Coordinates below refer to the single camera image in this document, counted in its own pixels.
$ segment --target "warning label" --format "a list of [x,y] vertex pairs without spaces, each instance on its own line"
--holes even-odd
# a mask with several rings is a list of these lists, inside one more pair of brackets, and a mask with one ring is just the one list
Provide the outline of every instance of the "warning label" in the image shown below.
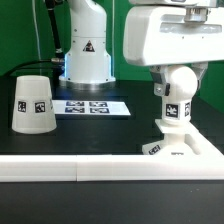
[[91,43],[91,41],[89,41],[85,48],[83,49],[84,52],[95,52],[94,48],[93,48],[93,45]]

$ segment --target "black square marker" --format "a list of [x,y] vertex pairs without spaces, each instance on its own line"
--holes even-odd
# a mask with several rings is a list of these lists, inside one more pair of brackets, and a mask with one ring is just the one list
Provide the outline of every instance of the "black square marker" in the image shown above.
[[90,108],[91,114],[109,114],[110,111],[108,108]]
[[19,112],[23,112],[23,113],[26,113],[26,102],[24,101],[18,101],[18,111]]
[[44,113],[44,112],[46,112],[45,102],[36,102],[35,113]]
[[178,118],[179,117],[179,106],[175,104],[166,104],[166,116]]
[[65,113],[84,114],[85,108],[84,107],[66,107]]
[[107,102],[89,102],[90,107],[108,107]]
[[70,106],[70,107],[84,107],[85,106],[85,102],[83,102],[83,101],[67,101],[66,102],[66,106]]

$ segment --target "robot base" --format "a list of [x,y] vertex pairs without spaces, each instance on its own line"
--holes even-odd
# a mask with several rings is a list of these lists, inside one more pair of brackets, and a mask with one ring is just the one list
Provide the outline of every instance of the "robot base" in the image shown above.
[[99,91],[103,89],[111,89],[116,85],[115,78],[111,81],[105,83],[78,83],[78,82],[70,82],[66,80],[60,79],[60,86],[77,89],[77,90],[90,90],[90,91]]
[[223,154],[201,135],[191,123],[175,127],[162,120],[156,120],[156,124],[164,133],[164,140],[144,145],[142,151],[145,155],[201,156],[211,159],[223,157]]

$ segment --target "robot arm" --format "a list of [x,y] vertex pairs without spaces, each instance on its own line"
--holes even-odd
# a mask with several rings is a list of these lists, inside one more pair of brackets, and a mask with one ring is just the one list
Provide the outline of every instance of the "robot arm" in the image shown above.
[[[150,66],[154,93],[162,97],[162,119],[156,124],[164,140],[144,145],[143,153],[206,155],[208,141],[197,142],[199,132],[189,122],[191,100],[208,62],[224,59],[224,49],[219,47],[224,39],[220,20],[224,9],[215,8],[214,1],[130,2],[142,6],[127,15],[124,56],[130,64]],[[181,65],[186,63],[192,63],[192,68]]]

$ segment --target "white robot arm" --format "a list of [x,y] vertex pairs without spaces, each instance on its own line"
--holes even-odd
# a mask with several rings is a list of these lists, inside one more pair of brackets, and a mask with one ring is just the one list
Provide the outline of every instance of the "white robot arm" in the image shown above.
[[106,12],[92,0],[68,0],[71,49],[65,56],[62,85],[97,90],[114,84],[106,51]]
[[[191,99],[208,62],[224,59],[224,9],[215,8],[215,1],[130,2],[142,6],[127,15],[124,57],[130,64],[151,66],[154,92],[162,97],[162,119],[156,123],[164,140],[144,145],[143,153],[220,155],[189,121]],[[192,69],[185,63],[193,63]]]

